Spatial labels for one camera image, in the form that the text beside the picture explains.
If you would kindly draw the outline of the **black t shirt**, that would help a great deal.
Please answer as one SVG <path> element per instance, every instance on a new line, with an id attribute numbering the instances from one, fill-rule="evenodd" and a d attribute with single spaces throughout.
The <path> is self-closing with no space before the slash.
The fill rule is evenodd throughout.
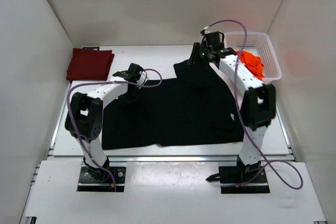
<path id="1" fill-rule="evenodd" d="M 104 109 L 104 150 L 149 145 L 189 146 L 241 142 L 235 99 L 209 64 L 174 65 L 175 78 L 150 80 Z"/>

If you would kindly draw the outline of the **dark red t shirt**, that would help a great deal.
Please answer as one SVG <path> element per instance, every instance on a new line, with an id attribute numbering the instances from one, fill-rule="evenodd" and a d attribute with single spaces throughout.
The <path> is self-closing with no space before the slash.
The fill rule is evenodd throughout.
<path id="1" fill-rule="evenodd" d="M 106 81 L 114 59 L 112 50 L 74 48 L 67 69 L 67 81 Z"/>

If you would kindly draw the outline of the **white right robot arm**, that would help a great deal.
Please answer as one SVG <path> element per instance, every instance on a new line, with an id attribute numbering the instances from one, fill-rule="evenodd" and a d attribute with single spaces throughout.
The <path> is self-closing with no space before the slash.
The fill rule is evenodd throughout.
<path id="1" fill-rule="evenodd" d="M 194 43 L 188 62 L 214 63 L 234 83 L 234 93 L 243 97 L 237 114 L 245 133 L 237 157 L 236 177 L 247 182 L 261 169 L 264 136 L 276 115 L 276 89 L 253 75 L 235 50 L 225 47 L 223 33 L 203 29 L 201 35 L 202 41 Z"/>

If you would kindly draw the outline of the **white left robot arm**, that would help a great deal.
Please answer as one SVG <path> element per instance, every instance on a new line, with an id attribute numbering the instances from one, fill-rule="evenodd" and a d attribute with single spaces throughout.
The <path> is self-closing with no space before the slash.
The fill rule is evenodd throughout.
<path id="1" fill-rule="evenodd" d="M 103 110 L 120 96 L 133 93 L 148 80 L 145 70 L 131 63 L 128 70 L 118 71 L 107 82 L 97 83 L 88 93 L 76 92 L 67 98 L 65 129 L 74 137 L 84 154 L 84 164 L 91 177 L 105 182 L 110 177 L 109 161 L 99 139 Z"/>

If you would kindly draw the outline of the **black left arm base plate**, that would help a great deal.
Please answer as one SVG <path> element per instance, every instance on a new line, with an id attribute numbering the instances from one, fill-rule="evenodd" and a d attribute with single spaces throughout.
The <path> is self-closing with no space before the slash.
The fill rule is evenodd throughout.
<path id="1" fill-rule="evenodd" d="M 81 170 L 78 178 L 77 191 L 80 192 L 105 192 L 105 193 L 123 193 L 125 186 L 125 176 L 127 168 L 125 166 L 110 165 L 110 172 L 114 180 L 109 174 L 101 176 L 92 176 L 89 168 L 84 163 L 81 164 Z"/>

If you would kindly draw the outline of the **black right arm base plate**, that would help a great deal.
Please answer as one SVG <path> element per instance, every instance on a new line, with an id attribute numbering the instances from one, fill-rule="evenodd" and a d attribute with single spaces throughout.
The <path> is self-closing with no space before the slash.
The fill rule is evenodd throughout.
<path id="1" fill-rule="evenodd" d="M 237 166 L 220 166 L 218 173 L 206 178 L 207 182 L 220 182 L 221 194 L 268 194 L 270 188 L 266 172 L 243 175 Z"/>

